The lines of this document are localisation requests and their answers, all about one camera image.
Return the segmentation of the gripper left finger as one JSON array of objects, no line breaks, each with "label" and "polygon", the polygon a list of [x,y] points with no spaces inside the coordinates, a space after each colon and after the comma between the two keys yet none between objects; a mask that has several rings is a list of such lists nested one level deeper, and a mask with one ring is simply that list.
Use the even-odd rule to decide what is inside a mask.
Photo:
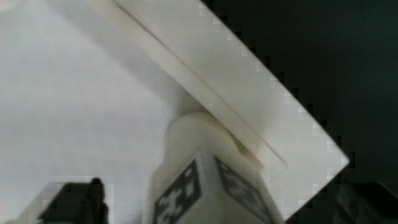
[{"label": "gripper left finger", "polygon": [[99,178],[62,186],[39,220],[41,224],[108,224],[105,185]]}]

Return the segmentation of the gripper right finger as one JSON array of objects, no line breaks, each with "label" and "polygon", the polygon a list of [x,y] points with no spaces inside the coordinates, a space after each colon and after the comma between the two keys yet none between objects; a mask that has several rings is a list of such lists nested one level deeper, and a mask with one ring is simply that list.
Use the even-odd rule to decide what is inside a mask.
[{"label": "gripper right finger", "polygon": [[336,224],[398,224],[398,194],[380,182],[341,185]]}]

